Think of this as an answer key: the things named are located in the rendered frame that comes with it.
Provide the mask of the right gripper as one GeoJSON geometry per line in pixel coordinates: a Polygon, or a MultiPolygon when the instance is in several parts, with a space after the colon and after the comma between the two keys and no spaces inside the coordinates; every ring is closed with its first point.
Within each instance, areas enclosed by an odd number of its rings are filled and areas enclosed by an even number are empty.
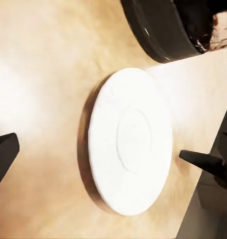
{"type": "Polygon", "coordinates": [[[179,157],[213,174],[219,186],[227,190],[227,163],[223,158],[187,150],[181,150],[179,157]]]}

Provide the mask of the saucer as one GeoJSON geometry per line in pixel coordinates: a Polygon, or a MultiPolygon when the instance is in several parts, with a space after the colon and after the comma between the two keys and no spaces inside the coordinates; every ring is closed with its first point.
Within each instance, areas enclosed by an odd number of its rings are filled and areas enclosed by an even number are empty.
{"type": "Polygon", "coordinates": [[[171,163],[172,123],[165,96],[146,71],[123,68],[105,82],[88,148],[97,190],[112,210],[135,216],[155,202],[171,163]]]}

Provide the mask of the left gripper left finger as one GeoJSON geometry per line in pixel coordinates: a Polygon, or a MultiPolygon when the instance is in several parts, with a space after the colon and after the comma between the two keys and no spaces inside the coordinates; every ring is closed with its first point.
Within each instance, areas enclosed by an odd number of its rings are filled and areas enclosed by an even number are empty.
{"type": "Polygon", "coordinates": [[[20,151],[16,133],[0,136],[0,183],[20,151]]]}

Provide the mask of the electric kettle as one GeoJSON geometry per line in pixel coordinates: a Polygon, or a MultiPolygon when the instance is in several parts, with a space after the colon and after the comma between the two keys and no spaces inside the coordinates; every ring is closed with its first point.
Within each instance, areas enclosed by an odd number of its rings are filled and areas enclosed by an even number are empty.
{"type": "Polygon", "coordinates": [[[145,52],[160,63],[227,48],[227,0],[121,0],[145,52]]]}

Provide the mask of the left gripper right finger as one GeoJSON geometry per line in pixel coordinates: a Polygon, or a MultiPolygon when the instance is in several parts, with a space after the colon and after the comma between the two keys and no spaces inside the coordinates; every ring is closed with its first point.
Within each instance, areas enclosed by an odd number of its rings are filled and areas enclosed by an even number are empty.
{"type": "Polygon", "coordinates": [[[221,133],[218,141],[217,150],[224,159],[224,162],[227,163],[227,133],[225,132],[221,133]]]}

